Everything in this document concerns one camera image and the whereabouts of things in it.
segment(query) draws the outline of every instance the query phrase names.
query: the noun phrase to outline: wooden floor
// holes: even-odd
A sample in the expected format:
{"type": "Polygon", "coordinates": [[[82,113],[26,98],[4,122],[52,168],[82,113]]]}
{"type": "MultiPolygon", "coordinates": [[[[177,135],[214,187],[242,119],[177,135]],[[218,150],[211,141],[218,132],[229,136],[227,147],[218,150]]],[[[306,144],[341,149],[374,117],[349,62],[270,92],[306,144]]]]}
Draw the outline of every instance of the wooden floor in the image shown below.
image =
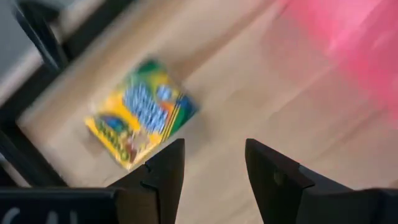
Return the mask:
{"type": "Polygon", "coordinates": [[[114,182],[127,172],[91,140],[83,118],[151,56],[200,106],[171,139],[186,139],[177,223],[261,223],[246,138],[354,189],[398,186],[398,135],[388,114],[345,80],[288,11],[271,0],[142,2],[19,124],[70,185],[114,182]]]}

